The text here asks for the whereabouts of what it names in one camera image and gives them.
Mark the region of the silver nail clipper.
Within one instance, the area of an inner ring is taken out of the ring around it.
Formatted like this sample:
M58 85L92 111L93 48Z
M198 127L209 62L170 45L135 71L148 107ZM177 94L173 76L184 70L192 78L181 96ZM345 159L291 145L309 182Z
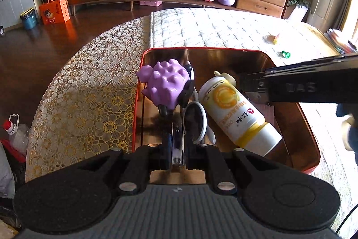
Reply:
M184 165L184 128L182 122L173 122L172 130L172 165Z

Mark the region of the green small toy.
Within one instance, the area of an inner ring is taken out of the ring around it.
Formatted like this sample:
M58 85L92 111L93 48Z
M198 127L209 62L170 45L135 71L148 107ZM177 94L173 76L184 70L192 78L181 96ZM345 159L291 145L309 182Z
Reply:
M279 53L279 55L280 55L281 57L283 57L283 58L286 58L286 59L288 59L288 58L291 57L291 54L290 54L289 52L286 52L286 51L281 51L281 52Z

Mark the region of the pink yellow tube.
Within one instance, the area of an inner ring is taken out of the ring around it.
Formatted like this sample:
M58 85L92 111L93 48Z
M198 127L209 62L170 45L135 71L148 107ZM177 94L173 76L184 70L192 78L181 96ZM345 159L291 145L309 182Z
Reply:
M266 37L266 40L271 44L277 44L278 40L280 38L280 35L269 35Z

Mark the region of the purple spiky hedgehog toy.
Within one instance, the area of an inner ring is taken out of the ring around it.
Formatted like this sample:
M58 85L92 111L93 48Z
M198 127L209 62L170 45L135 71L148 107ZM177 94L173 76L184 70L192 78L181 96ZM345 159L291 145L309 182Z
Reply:
M146 84L142 94L158 108L162 117L171 115L177 106L185 108L194 92L194 70L190 63L176 59L143 66L136 76Z

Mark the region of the white yellow bottle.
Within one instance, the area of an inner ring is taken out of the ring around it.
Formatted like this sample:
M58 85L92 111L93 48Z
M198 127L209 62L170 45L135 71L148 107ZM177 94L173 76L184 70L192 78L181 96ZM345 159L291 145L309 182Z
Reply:
M236 84L231 75L215 71L200 88L199 101L236 146L264 157L282 140L281 134Z

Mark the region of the white sunglasses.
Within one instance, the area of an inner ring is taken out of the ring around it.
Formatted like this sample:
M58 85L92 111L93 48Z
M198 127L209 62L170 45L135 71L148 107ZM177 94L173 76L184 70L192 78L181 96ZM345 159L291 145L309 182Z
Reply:
M194 144L204 144L208 140L216 144L214 131L207 123L207 114L203 105L199 102L198 92L194 84L194 68L189 61L184 63L184 68L189 73L189 84L193 85L193 92L183 111L184 133L191 138Z

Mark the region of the quilted beige table mat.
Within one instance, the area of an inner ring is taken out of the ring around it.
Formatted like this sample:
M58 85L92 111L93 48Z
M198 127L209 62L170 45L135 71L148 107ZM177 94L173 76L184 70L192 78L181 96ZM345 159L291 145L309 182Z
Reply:
M266 40L280 35L277 44ZM276 66L337 55L317 28L305 23L245 11L222 9L169 9L151 14L149 47L226 47L259 50ZM286 59L281 51L291 54ZM336 116L336 104L302 103L301 108L320 149L321 159L313 176L333 185L341 199L332 229L342 238L357 231L357 165L342 137L347 116Z

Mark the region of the plastic water bottle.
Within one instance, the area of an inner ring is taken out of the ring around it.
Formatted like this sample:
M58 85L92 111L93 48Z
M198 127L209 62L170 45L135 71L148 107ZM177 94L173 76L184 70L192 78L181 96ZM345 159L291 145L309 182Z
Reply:
M26 157L30 130L25 124L20 123L20 116L11 114L3 122L2 127L9 135L9 142L12 148Z

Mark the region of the orange gift bag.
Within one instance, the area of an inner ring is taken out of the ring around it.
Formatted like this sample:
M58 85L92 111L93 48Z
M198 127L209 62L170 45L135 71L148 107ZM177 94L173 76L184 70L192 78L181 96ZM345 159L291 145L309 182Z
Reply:
M65 23L70 19L66 0L48 0L39 6L44 25Z

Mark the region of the teal bucket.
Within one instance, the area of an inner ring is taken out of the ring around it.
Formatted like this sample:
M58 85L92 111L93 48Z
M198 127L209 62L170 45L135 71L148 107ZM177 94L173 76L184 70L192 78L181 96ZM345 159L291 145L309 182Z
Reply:
M20 18L22 20L22 24L24 26L24 28L26 30L31 30L33 28L35 28L38 25L38 20L36 17L36 11L35 9L32 7L26 11L24 11L21 15Z

